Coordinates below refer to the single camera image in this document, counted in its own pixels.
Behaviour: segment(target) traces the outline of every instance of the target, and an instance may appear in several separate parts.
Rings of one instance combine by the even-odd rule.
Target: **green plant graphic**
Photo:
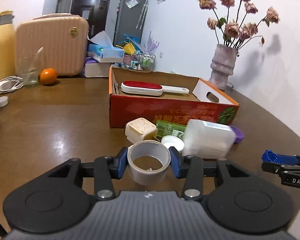
[[[234,119],[235,109],[234,107],[227,107],[225,110],[221,112],[218,117],[218,123],[220,124],[228,124]]]

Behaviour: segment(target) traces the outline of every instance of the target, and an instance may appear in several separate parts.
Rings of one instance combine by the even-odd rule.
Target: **red brush pad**
[[[123,84],[128,87],[135,88],[150,88],[150,89],[162,89],[162,86],[154,83],[140,82],[140,81],[124,81]]]

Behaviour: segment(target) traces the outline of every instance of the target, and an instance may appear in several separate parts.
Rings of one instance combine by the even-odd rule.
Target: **dark brown door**
[[[71,14],[80,15],[89,23],[89,38],[106,28],[110,0],[73,0]]]

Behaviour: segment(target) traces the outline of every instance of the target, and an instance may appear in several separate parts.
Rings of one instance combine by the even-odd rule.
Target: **yellow thermos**
[[[15,76],[15,31],[13,11],[0,13],[0,80]]]

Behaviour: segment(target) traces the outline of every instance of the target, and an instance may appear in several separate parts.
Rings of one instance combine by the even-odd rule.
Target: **brown table surface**
[[[286,190],[300,208],[300,189],[280,185],[274,174],[261,170],[266,149],[278,154],[300,154],[300,138],[269,112],[236,91],[228,91],[240,103],[233,125],[245,134],[227,158]],[[2,212],[8,193],[31,179],[78,157],[93,162],[96,157],[116,155],[131,145],[124,129],[109,127],[108,79],[60,79],[56,86],[24,87],[11,93],[9,104],[0,109],[0,222],[9,230]],[[142,186],[126,172],[114,180],[120,190],[175,190],[179,194],[184,179],[176,179],[171,169],[163,182]],[[92,178],[83,189],[93,194]],[[214,189],[212,178],[204,179],[204,193]]]

